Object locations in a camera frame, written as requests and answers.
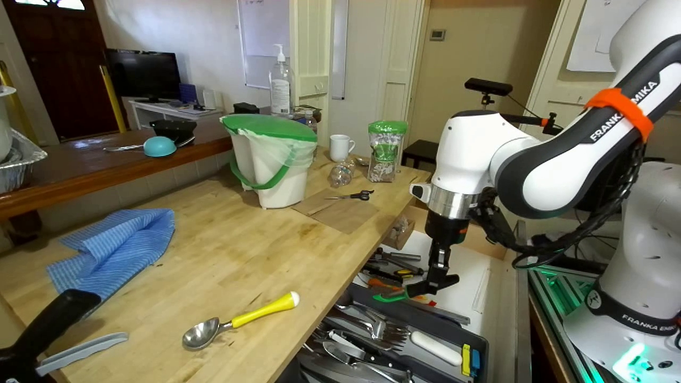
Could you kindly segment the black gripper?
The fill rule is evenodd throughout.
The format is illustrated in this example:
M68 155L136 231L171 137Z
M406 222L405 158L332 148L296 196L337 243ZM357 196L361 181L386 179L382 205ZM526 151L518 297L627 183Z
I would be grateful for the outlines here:
M438 290L448 290L461 283L461 275L448 275L452 246L461 244L466 239L469 220L448 220L437 213L429 213L425 234L431 237L431 259L429 259L429 276L443 279L438 281L420 281L406 286L406 293L412 297L423 293L437 293Z

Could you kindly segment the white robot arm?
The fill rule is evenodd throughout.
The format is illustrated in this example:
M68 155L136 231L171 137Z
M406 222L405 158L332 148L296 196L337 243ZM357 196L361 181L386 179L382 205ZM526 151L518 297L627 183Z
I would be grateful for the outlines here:
M520 267L555 259L624 210L621 237L606 271L569 312L569 340L628 383L681 383L681 166L648 161L655 122L681 100L681 0L646 0L612 44L615 82L598 91L557 137L538 140L494 111L454 114L441 133L437 170L412 193L425 201L431 266L412 296L458 281L449 249L470 223L518 253ZM546 220L578 207L613 161L620 174L605 207L578 230L521 244L500 216Z

